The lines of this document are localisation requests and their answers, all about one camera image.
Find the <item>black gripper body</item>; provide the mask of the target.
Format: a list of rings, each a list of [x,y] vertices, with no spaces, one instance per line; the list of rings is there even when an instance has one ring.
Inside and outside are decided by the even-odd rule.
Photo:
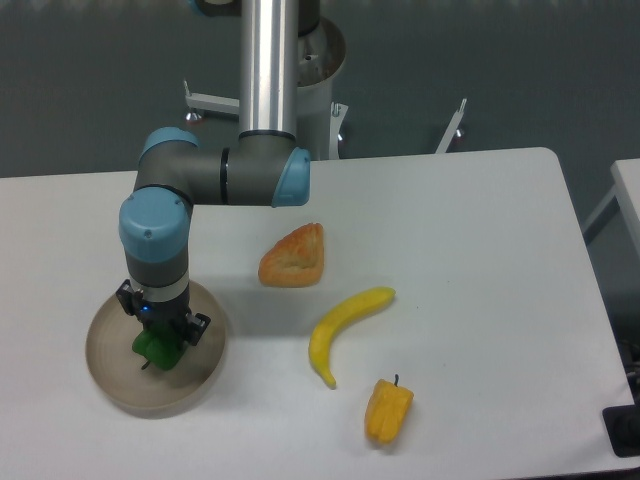
[[[146,299],[143,294],[141,309],[135,317],[145,329],[155,326],[172,327],[178,334],[178,320],[183,318],[188,311],[191,311],[189,308],[189,300],[190,293],[188,287],[177,297],[162,302],[150,301]]]

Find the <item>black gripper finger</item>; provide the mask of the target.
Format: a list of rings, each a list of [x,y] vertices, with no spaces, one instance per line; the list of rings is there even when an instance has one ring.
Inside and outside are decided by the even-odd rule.
[[[137,316],[142,306],[143,294],[135,290],[129,279],[123,281],[115,292],[123,311],[128,316]]]
[[[210,318],[202,313],[193,314],[188,311],[178,320],[177,332],[182,340],[190,346],[197,346],[210,325]]]

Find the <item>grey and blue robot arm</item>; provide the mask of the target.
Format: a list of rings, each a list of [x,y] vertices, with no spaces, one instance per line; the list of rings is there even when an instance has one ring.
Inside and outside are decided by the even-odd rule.
[[[153,132],[119,211],[129,277],[116,297],[144,330],[177,346],[196,345],[210,324],[189,306],[194,206],[301,206],[310,195],[310,155],[296,142],[299,4],[244,1],[240,14],[237,147],[207,155],[189,132]]]

